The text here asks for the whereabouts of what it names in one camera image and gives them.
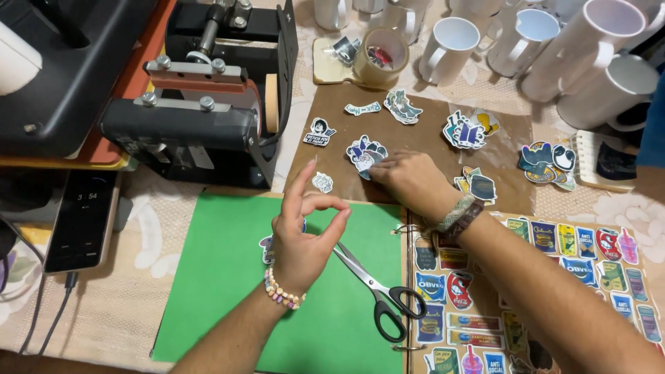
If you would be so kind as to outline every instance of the table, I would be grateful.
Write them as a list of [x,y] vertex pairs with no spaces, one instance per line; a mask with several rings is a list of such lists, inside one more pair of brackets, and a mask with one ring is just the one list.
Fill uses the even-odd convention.
[[[274,8],[276,0],[253,0],[255,7]],[[312,83],[312,43],[329,32],[317,26],[313,1],[294,0],[300,53],[295,69],[289,125],[284,132],[275,171],[274,192],[282,192],[291,161],[300,143],[317,87]],[[434,1],[411,61],[397,83],[408,94],[459,104],[533,116],[534,140],[564,142],[575,129],[557,114],[553,104],[532,105],[516,90],[515,81],[493,75],[482,56],[469,59],[454,85],[437,89],[419,81],[414,64],[422,55],[432,25],[448,15],[443,1]],[[341,35],[359,37],[368,17],[351,15]],[[340,37],[333,33],[330,37]],[[134,208],[124,231],[114,235],[107,264],[82,272],[76,291],[53,334],[46,355],[76,361],[165,372],[172,364],[150,359],[168,299],[197,195],[202,185],[171,182],[140,166],[125,175],[123,196]],[[613,194],[579,186],[574,192],[548,184],[537,189],[537,216],[578,222],[616,224],[632,228],[640,244],[653,297],[665,305],[665,207],[637,192]],[[50,231],[24,228],[29,240],[45,252]],[[13,282],[0,296],[0,349],[18,351],[30,326],[41,268],[29,249],[19,243]],[[36,353],[64,295],[64,276],[49,277],[39,322],[29,347]]]

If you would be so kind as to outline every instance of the green paper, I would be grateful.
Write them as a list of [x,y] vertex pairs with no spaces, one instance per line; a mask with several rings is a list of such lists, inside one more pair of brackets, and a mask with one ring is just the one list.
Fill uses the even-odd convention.
[[[272,234],[282,200],[200,194],[166,304],[152,359],[175,362],[263,279],[259,241]],[[390,231],[399,206],[351,204],[341,242],[386,287],[401,285],[401,241]],[[307,232],[320,234],[336,210],[307,216]],[[303,306],[275,327],[257,365],[276,373],[402,372],[402,354],[374,324],[374,296],[331,255]],[[385,330],[397,335],[390,320]]]

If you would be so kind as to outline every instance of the scissor handle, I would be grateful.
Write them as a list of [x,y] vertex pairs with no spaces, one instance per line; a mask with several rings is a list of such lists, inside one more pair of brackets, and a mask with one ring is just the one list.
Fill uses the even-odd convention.
[[[407,300],[409,296],[413,296],[416,298],[416,301],[420,306],[420,313],[418,314],[414,313],[407,305],[404,305],[404,303],[402,303],[402,299],[400,296],[403,293],[406,294]],[[406,314],[408,317],[411,317],[412,319],[422,319],[427,314],[427,304],[425,304],[425,299],[423,299],[422,296],[418,294],[418,292],[415,292],[411,288],[402,287],[402,286],[393,287],[388,290],[388,295],[392,299],[392,302],[394,302],[395,305],[397,305],[397,308],[402,313]]]
[[[397,330],[400,331],[398,337],[392,337],[388,335],[388,333],[385,332],[385,330],[383,330],[383,327],[381,326],[382,315],[387,315],[390,318],[390,320],[395,324]],[[376,329],[381,334],[381,336],[383,336],[385,340],[391,343],[399,343],[406,338],[406,328],[402,324],[402,318],[396,315],[395,312],[393,312],[392,309],[390,309],[390,306],[388,306],[388,304],[386,304],[386,302],[383,300],[376,300],[376,304],[374,305],[374,323],[376,324]]]

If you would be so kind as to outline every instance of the packing tape roll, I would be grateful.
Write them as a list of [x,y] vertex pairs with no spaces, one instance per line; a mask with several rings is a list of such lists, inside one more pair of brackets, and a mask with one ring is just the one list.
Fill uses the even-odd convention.
[[[378,47],[392,59],[393,69],[383,69],[372,62],[368,48]],[[390,29],[369,30],[362,38],[362,43],[353,62],[353,69],[366,85],[382,87],[387,82],[399,77],[409,62],[409,47],[404,38]]]
[[279,110],[277,105],[277,74],[265,75],[265,126],[268,132],[276,134],[279,131]]

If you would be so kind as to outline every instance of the mug press machine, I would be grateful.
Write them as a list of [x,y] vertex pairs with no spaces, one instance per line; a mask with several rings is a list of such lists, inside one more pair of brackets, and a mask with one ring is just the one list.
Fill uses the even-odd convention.
[[275,10],[179,2],[165,42],[166,54],[143,66],[154,92],[112,99],[101,133],[167,179],[270,189],[298,55],[292,1]]

